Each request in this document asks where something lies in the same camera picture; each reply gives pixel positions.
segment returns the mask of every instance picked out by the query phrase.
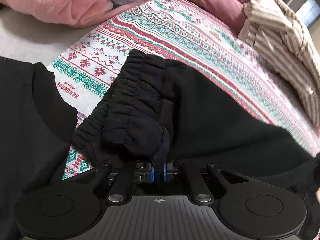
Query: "metal screw head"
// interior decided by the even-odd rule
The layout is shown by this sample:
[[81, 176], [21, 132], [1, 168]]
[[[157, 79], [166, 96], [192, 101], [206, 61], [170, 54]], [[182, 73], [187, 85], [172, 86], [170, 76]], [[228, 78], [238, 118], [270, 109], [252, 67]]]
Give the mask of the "metal screw head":
[[120, 194], [113, 194], [108, 197], [108, 200], [110, 200], [111, 202], [120, 202], [123, 200], [123, 198], [124, 197]]
[[196, 200], [199, 202], [209, 202], [211, 200], [211, 197], [207, 194], [199, 194], [196, 196]]

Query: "window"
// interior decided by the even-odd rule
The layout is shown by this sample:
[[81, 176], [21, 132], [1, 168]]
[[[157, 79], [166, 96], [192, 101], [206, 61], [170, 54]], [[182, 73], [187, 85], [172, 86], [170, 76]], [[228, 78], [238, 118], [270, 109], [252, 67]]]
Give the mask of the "window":
[[315, 0], [307, 0], [296, 15], [308, 27], [320, 15], [320, 6]]

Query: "bed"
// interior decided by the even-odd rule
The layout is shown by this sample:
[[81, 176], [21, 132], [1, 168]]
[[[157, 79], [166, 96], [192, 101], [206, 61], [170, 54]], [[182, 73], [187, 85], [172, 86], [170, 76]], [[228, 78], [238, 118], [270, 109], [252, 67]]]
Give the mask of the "bed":
[[[78, 125], [101, 100], [131, 49], [190, 65], [252, 116], [284, 127], [312, 156], [319, 152], [319, 130], [292, 88], [268, 71], [232, 29], [186, 0], [153, 0], [113, 17], [48, 66], [63, 99], [78, 110]], [[90, 168], [71, 147], [63, 179]]]

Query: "black pants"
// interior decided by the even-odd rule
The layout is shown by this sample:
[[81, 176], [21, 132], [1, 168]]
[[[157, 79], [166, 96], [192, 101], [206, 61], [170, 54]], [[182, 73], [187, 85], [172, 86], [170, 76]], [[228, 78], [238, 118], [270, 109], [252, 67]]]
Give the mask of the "black pants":
[[149, 158], [215, 163], [300, 195], [308, 217], [300, 232], [320, 224], [319, 156], [313, 159], [288, 131], [250, 116], [227, 93], [181, 62], [129, 53], [120, 74], [73, 134], [74, 145], [95, 165]]

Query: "circular pad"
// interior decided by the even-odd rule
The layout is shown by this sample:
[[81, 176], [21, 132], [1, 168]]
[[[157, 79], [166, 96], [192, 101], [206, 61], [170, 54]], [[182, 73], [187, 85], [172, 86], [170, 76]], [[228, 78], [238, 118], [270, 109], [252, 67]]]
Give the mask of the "circular pad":
[[31, 192], [15, 206], [21, 233], [36, 239], [77, 236], [91, 228], [100, 213], [100, 201], [90, 188], [71, 182]]
[[260, 181], [233, 184], [218, 209], [231, 230], [253, 239], [280, 239], [298, 232], [306, 218], [295, 194]]
[[247, 199], [245, 205], [253, 214], [263, 217], [279, 214], [283, 208], [279, 199], [268, 195], [252, 196]]
[[71, 198], [66, 196], [49, 196], [37, 204], [38, 211], [47, 217], [59, 217], [69, 213], [74, 206]]

